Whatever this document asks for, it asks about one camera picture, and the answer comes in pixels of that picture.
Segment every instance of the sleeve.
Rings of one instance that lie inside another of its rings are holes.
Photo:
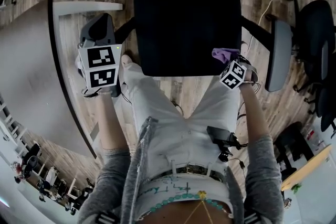
[[[249,144],[248,156],[245,209],[259,213],[272,223],[282,223],[281,173],[271,137],[265,135]]]
[[[120,206],[126,175],[130,166],[129,149],[104,151],[105,165],[97,178],[93,192],[83,203],[78,223],[95,223],[101,212],[111,212]]]

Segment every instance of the floor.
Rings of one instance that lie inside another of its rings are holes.
[[[15,6],[10,5],[10,0],[5,0],[8,6],[0,12],[0,27],[10,23],[14,18],[19,16],[22,12],[38,3],[40,0],[17,0]],[[55,0],[55,1],[76,1],[76,0]],[[115,28],[119,28],[123,23],[133,16],[132,0],[87,0],[87,1],[107,1],[117,2],[124,4],[124,10],[120,12],[111,12]],[[307,3],[313,0],[299,0],[300,7],[304,7]],[[241,0],[242,14],[254,22],[259,22],[260,16],[268,6],[270,0]],[[333,13],[336,13],[336,1],[328,0]],[[286,0],[274,0],[270,5],[269,13],[278,16],[280,19],[295,24],[293,3],[288,3]],[[86,101],[80,96],[80,89],[83,87],[83,82],[75,74],[76,70],[73,66],[76,57],[76,48],[79,42],[79,33],[81,27],[94,16],[95,14],[81,14],[64,16],[61,20],[61,31],[63,33],[63,44],[66,47],[66,57],[68,61],[68,77],[72,84],[73,94],[77,97],[77,105],[81,107],[81,117],[85,121],[85,128],[92,130],[96,121],[94,117],[94,107],[92,100]],[[261,25],[266,29],[270,28],[270,23],[265,19],[261,20]],[[243,29],[243,40],[247,43],[250,42],[250,35]],[[137,52],[137,39],[135,32],[132,32],[129,38],[125,41],[124,47],[131,49],[134,53]],[[301,64],[297,64],[292,58],[290,66],[290,74],[287,77],[286,85],[282,90],[269,93],[264,87],[267,66],[268,66],[269,52],[255,39],[251,43],[248,53],[248,59],[257,68],[259,72],[259,80],[262,84],[257,96],[263,108],[266,120],[269,124],[270,134],[276,137],[281,130],[287,125],[295,121],[301,121],[304,125],[304,131],[309,129],[313,117],[307,111],[309,105],[304,103],[304,98],[309,94],[303,92],[301,94],[295,93],[292,89],[294,84],[301,85],[305,76]],[[174,100],[181,106],[184,116],[189,117],[200,99],[202,98],[211,77],[173,77],[173,78],[155,78],[160,88],[164,91],[170,100]],[[133,119],[130,113],[129,104],[124,100],[118,109],[118,117],[121,122],[122,128],[127,135],[131,148],[134,148],[136,143],[136,133],[134,130]],[[247,142],[246,121],[244,118],[240,119],[237,123],[236,135],[241,143]],[[49,141],[43,140],[40,136],[33,133],[25,135],[24,139],[28,144],[32,144],[33,139],[37,140],[43,149],[42,158],[46,161],[47,166],[55,165],[60,171],[61,176],[68,182],[72,178],[78,178],[78,187],[85,185],[85,178],[89,177],[94,179],[99,171],[101,162],[99,159],[93,160],[85,158],[78,154],[72,153],[64,148],[61,148]],[[239,152],[233,151],[234,157],[240,158],[245,165],[248,165],[248,156],[246,150]],[[244,191],[244,176],[240,169],[238,161],[230,163],[237,180]]]

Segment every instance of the purple cloth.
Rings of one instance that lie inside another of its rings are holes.
[[[237,59],[240,50],[238,49],[225,49],[225,48],[214,48],[211,52],[212,57],[218,59],[222,63],[228,63],[231,60]]]

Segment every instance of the gray cardigan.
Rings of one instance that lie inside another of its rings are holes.
[[[97,216],[102,212],[114,212],[121,218],[121,224],[135,223],[135,202],[140,184],[146,183],[144,167],[147,165],[147,149],[156,123],[157,120],[149,117],[142,125],[132,160],[128,148],[105,151],[105,165],[97,178],[95,189],[79,211],[78,223],[96,223]],[[230,168],[226,170],[234,223],[248,223],[247,219],[256,218],[259,223],[282,223],[284,202],[280,192],[281,173],[274,157],[271,137],[265,135],[250,143],[248,155],[245,202],[232,171]],[[246,218],[248,212],[253,214]]]

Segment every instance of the desk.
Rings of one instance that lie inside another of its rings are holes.
[[[43,0],[0,32],[0,93],[15,120],[64,148],[96,157],[72,102],[59,16],[121,9],[118,3]]]
[[[331,148],[331,145],[327,146],[319,154],[311,158],[304,167],[287,177],[281,184],[281,191],[291,189],[295,184],[300,183],[306,176],[314,171],[328,157]]]

